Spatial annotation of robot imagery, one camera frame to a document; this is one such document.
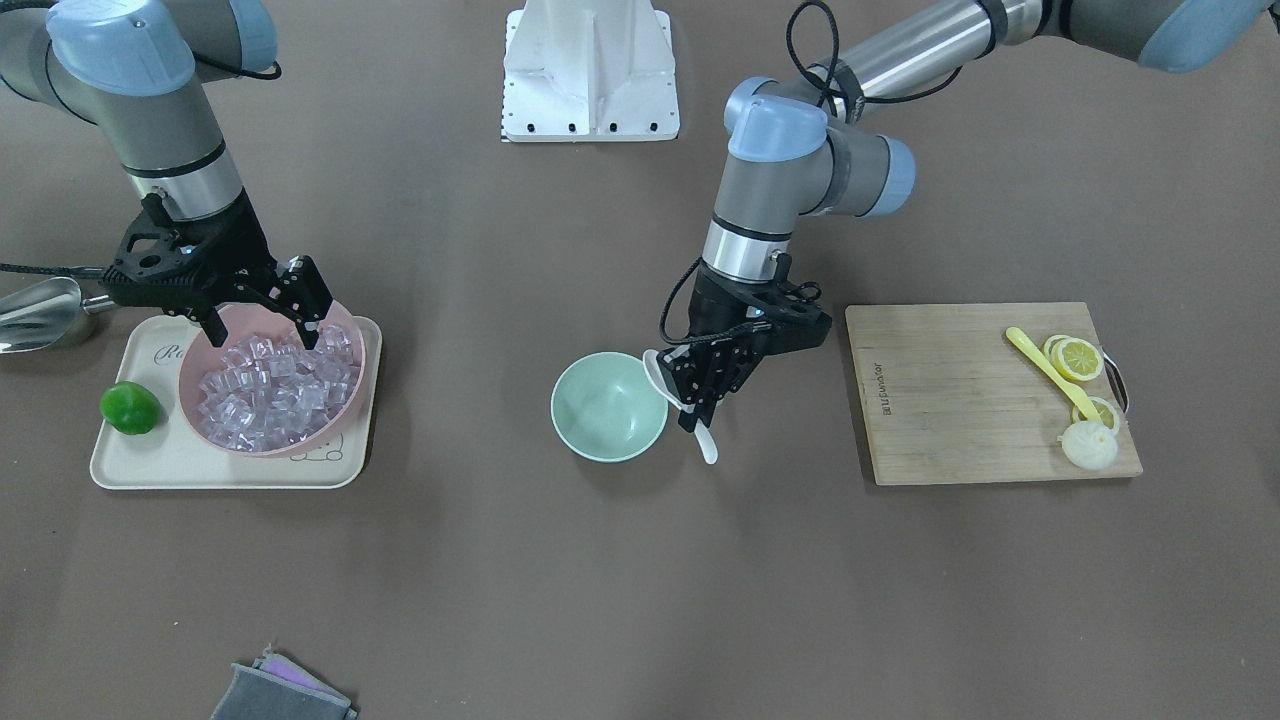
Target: white mount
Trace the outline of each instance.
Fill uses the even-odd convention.
[[[637,142],[680,132],[671,18],[649,0],[529,0],[507,15],[502,138]]]

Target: gray cloth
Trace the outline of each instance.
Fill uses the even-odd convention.
[[[356,720],[351,700],[282,655],[268,652],[253,667],[232,669],[232,684],[210,720]]]

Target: gray table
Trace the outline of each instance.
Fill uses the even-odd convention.
[[[837,12],[852,41],[924,5]],[[0,717],[202,717],[269,642],[370,720],[1280,716],[1270,26],[1185,77],[1037,40],[868,122],[919,188],[803,220],[797,277],[833,311],[1087,301],[1147,469],[882,489],[842,322],[724,405],[714,468],[678,432],[591,464],[548,419],[572,360],[659,342],[722,102],[790,77],[792,3],[659,4],[684,128],[620,146],[497,141],[509,1],[270,6],[284,79],[209,94],[273,250],[385,332],[369,464],[335,492],[110,493],[96,398],[147,313],[0,359]],[[0,113],[4,258],[106,259],[134,196],[100,133]]]

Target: yellow spoon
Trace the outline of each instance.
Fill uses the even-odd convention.
[[[1036,347],[1036,343],[1032,342],[1032,338],[1027,337],[1027,333],[1024,333],[1021,328],[1007,328],[1005,331],[1005,337],[1007,337],[1009,342],[1014,343],[1014,347],[1020,350],[1028,360],[1034,363],[1042,373],[1048,375],[1048,379],[1053,380],[1057,389],[1062,391],[1062,393],[1071,400],[1071,404],[1080,410],[1080,414],[1084,415],[1085,420],[1102,421],[1102,416],[1098,415],[1098,409],[1093,406],[1093,401],[1089,400],[1089,395],[1084,392],[1084,388],[1066,382],[1066,379],[1048,364],[1048,357],[1044,357],[1044,354]]]

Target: robotic arm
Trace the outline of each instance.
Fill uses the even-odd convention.
[[[728,160],[703,254],[677,284],[678,291],[696,273],[689,334],[667,334],[671,299],[659,323],[672,347],[658,354],[658,363],[667,389],[684,404],[680,425],[687,432],[709,427],[718,404],[764,357],[826,340],[831,316],[817,304],[820,290],[788,281],[799,217],[884,215],[910,196],[910,150],[856,129],[860,118],[913,99],[1000,45],[1038,35],[1148,68],[1194,70],[1270,5],[1272,0],[940,0],[790,82],[742,82],[724,109]],[[1280,27],[1276,6],[1271,14]]]
[[[200,323],[215,346],[223,302],[279,313],[312,347],[333,301],[308,256],[271,256],[202,87],[271,79],[274,59],[259,0],[0,1],[0,82],[101,127],[141,197],[97,279],[118,305]]]

